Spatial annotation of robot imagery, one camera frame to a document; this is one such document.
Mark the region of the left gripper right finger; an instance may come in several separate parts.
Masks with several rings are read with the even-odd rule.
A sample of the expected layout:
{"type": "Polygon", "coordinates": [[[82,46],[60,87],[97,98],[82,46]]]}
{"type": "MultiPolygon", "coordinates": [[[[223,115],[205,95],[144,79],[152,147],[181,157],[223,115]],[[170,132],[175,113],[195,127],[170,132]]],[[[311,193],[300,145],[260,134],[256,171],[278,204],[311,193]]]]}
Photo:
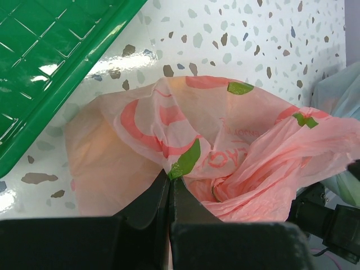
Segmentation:
{"type": "Polygon", "coordinates": [[[174,269],[312,269],[301,230],[284,222],[226,223],[172,181],[170,243],[174,269]]]}

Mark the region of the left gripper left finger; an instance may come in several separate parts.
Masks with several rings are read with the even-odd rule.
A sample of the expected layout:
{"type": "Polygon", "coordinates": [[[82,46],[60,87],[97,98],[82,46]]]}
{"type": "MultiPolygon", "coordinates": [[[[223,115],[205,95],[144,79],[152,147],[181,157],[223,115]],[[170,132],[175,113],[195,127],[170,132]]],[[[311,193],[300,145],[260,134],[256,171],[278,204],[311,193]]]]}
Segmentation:
{"type": "Polygon", "coordinates": [[[169,180],[109,217],[1,221],[2,269],[167,269],[169,180]]]}

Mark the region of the pink plastic bag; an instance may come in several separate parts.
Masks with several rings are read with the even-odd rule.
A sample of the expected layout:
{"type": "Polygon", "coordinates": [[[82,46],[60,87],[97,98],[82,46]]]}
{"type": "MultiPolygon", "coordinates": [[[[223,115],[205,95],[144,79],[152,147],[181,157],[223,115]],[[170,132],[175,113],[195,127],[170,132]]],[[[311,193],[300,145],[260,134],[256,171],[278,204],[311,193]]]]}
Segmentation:
{"type": "Polygon", "coordinates": [[[164,171],[224,222],[283,222],[298,189],[359,158],[359,121],[245,82],[181,76],[96,97],[65,142],[83,215],[117,213],[164,171]]]}

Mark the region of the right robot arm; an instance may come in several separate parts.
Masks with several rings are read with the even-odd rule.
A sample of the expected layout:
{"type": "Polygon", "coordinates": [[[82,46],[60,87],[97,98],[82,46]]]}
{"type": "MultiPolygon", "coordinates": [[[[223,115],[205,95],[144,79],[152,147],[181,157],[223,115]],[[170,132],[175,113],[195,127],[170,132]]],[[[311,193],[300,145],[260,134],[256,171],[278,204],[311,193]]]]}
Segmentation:
{"type": "Polygon", "coordinates": [[[307,236],[322,240],[325,248],[315,254],[333,253],[350,263],[359,263],[359,207],[337,204],[326,206],[324,181],[305,188],[292,201],[288,222],[297,225],[307,236]]]}

